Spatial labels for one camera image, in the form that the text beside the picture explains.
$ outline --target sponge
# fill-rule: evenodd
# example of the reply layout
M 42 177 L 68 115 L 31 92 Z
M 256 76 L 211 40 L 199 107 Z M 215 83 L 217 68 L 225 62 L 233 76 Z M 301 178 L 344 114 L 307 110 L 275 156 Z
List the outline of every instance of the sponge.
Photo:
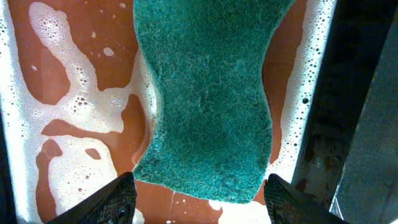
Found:
M 261 68 L 293 0 L 135 0 L 139 46 L 157 88 L 137 180 L 248 203 L 271 154 Z

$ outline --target dark metal surface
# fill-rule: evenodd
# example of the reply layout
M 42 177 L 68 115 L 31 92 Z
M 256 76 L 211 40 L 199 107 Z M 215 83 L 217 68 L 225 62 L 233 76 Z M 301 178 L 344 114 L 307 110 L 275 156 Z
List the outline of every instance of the dark metal surface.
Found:
M 336 195 L 350 223 L 398 219 L 398 10 Z
M 0 119 L 0 223 L 16 223 L 6 142 Z
M 340 206 L 339 206 L 339 203 L 336 198 L 334 199 L 334 201 L 331 205 L 330 213 L 332 213 L 332 214 L 336 215 L 337 217 L 341 218 L 342 220 L 344 220 L 343 214 L 341 214 Z
M 339 0 L 292 185 L 329 209 L 396 0 Z
M 276 174 L 268 178 L 264 199 L 272 223 L 346 223 Z
M 136 198 L 134 177 L 126 172 L 48 223 L 132 223 Z

